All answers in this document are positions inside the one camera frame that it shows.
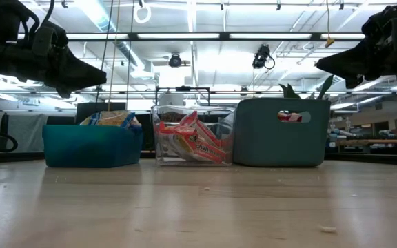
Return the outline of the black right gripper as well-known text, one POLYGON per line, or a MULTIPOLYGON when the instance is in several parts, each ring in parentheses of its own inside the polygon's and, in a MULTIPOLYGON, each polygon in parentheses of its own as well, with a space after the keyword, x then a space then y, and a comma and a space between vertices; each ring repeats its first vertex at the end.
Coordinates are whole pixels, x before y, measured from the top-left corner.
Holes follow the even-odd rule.
POLYGON ((397 52, 391 42, 391 20, 397 11, 380 12, 363 26, 365 38, 354 48, 320 59, 316 67, 345 79, 345 87, 354 89, 375 74, 397 76, 397 52))

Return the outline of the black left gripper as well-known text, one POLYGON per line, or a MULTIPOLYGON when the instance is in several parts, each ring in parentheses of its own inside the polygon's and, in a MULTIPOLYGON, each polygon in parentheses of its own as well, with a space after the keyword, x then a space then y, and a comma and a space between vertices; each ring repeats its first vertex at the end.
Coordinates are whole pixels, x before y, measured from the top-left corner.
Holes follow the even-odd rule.
POLYGON ((42 81, 55 87, 63 99, 71 97, 71 89, 83 89, 106 83, 106 73, 76 58, 68 45, 57 41, 46 56, 35 56, 32 44, 0 43, 0 74, 42 81))

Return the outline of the blue yellow Maruchan ramen pack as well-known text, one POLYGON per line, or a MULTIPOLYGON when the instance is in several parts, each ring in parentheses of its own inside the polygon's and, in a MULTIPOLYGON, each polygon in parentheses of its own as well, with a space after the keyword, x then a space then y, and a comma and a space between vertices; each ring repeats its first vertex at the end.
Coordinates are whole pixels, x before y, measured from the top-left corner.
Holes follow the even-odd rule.
POLYGON ((143 131, 136 114, 127 110, 97 112, 85 118, 80 125, 117 126, 136 133, 143 131))

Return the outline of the green succulent plant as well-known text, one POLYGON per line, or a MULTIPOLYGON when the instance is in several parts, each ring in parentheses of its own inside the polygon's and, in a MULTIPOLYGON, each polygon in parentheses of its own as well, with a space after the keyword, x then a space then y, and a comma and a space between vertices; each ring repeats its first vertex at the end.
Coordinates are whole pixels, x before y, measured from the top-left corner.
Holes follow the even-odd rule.
POLYGON ((295 93, 293 87, 291 85, 282 85, 280 84, 279 86, 283 90, 283 97, 286 99, 314 99, 314 100, 322 100, 325 93, 328 91, 328 89, 332 86, 334 79, 334 75, 328 76, 323 84, 320 86, 319 91, 317 93, 312 92, 311 94, 309 93, 300 93, 297 94, 295 93))

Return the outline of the small teal plastic bin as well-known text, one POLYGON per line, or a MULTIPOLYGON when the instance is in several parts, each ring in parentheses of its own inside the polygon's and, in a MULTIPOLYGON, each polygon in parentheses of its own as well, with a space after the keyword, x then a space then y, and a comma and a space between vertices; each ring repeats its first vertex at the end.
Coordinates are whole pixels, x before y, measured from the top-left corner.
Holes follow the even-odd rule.
POLYGON ((45 125, 45 162, 55 168, 113 168, 136 164, 143 131, 118 126, 45 125))

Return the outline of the wooden background table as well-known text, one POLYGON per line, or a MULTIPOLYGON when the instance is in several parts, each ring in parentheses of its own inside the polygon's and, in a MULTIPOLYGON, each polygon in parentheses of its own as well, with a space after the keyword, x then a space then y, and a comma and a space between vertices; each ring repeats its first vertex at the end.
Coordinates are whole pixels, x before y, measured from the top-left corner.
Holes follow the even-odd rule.
POLYGON ((360 139, 360 140, 339 140, 328 142, 328 147, 337 147, 337 146, 368 146, 374 144, 393 144, 397 145, 397 140, 383 140, 383 139, 360 139))

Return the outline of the white background box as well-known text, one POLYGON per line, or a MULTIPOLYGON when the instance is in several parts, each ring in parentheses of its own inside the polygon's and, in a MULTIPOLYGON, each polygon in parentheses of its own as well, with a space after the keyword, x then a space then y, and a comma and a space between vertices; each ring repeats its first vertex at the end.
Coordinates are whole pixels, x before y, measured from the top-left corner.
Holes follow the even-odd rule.
POLYGON ((184 106, 184 95, 166 92, 158 97, 158 105, 184 106))

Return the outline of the clear plastic bin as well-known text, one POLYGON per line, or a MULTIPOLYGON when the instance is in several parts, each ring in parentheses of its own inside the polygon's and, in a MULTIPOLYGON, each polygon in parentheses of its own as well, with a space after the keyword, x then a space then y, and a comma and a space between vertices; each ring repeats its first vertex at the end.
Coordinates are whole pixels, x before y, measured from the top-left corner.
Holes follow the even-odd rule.
POLYGON ((152 124, 154 130, 154 148, 156 162, 160 166, 228 166, 232 164, 232 149, 234 143, 234 117, 235 111, 230 107, 186 107, 173 105, 156 105, 152 108, 152 124), (221 149, 226 153, 221 164, 201 161, 185 161, 176 154, 172 154, 162 146, 157 138, 156 129, 160 123, 165 126, 180 125, 183 117, 198 112, 198 119, 207 125, 221 141, 221 149))

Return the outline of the black aluminium table frame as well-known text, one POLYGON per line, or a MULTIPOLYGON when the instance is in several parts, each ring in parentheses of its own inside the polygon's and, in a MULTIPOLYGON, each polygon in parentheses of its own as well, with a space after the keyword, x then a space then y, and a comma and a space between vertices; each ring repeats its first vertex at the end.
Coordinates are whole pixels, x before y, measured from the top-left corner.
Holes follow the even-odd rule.
MULTIPOLYGON (((35 160, 43 160, 43 159, 44 159, 43 152, 0 153, 0 163, 35 161, 35 160)), ((392 155, 392 154, 353 154, 353 153, 325 154, 325 160, 354 161, 361 163, 380 163, 380 164, 397 165, 397 155, 392 155)))

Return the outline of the black overhead frame bar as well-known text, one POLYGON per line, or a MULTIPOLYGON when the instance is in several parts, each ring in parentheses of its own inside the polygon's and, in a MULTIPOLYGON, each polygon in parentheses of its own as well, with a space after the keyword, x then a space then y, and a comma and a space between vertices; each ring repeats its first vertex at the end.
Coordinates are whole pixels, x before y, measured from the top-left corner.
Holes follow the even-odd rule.
POLYGON ((178 33, 69 33, 70 41, 360 41, 364 34, 355 32, 178 32, 178 33))

